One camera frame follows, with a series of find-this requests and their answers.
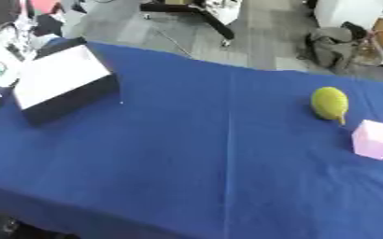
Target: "chair wheel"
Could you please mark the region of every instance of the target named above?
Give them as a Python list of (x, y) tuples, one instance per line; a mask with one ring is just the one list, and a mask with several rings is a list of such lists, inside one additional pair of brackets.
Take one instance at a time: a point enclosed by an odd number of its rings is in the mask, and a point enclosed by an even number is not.
[(223, 46), (224, 48), (228, 48), (229, 46), (231, 46), (231, 43), (232, 43), (232, 40), (224, 39), (222, 40), (222, 43), (220, 45)]

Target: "office chair base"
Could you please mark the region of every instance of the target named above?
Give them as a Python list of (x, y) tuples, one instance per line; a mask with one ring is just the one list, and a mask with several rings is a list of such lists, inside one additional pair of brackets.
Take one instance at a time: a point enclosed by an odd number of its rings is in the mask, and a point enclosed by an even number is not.
[[(152, 1), (149, 3), (141, 4), (140, 10), (145, 12), (185, 12), (199, 14), (207, 23), (209, 23), (210, 26), (212, 26), (219, 34), (225, 38), (221, 43), (223, 47), (229, 47), (232, 40), (235, 38), (234, 32), (228, 26), (215, 18), (210, 12), (198, 6), (169, 5)], [(144, 19), (149, 20), (150, 15), (145, 14)]]

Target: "white object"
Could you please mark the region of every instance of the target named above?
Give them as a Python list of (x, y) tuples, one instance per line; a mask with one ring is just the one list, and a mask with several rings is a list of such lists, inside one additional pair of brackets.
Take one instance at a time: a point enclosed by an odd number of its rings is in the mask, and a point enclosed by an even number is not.
[(339, 27), (345, 21), (372, 29), (383, 13), (383, 0), (319, 0), (315, 16), (320, 27)]
[(80, 45), (28, 63), (14, 95), (24, 110), (110, 74), (85, 45)]
[(363, 120), (352, 140), (356, 154), (383, 161), (383, 123)]
[(238, 19), (241, 5), (242, 0), (206, 0), (206, 10), (224, 25)]

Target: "cable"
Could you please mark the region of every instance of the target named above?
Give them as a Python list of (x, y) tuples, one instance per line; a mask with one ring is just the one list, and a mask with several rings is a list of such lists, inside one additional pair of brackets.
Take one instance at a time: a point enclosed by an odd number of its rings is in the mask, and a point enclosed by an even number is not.
[(167, 35), (165, 32), (163, 32), (162, 30), (160, 30), (158, 28), (155, 28), (155, 30), (159, 34), (161, 34), (162, 36), (164, 36), (165, 38), (167, 38), (168, 40), (173, 42), (181, 51), (183, 51), (184, 54), (186, 54), (188, 57), (193, 59), (192, 55), (188, 51), (186, 51), (184, 48), (182, 48), (175, 39), (171, 38), (169, 35)]

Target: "bag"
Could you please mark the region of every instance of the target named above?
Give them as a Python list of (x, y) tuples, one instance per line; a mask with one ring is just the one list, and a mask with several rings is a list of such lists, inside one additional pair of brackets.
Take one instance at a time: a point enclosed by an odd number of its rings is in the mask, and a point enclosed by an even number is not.
[(355, 44), (367, 36), (360, 26), (345, 22), (342, 27), (319, 28), (305, 36), (305, 59), (340, 72), (352, 58)]

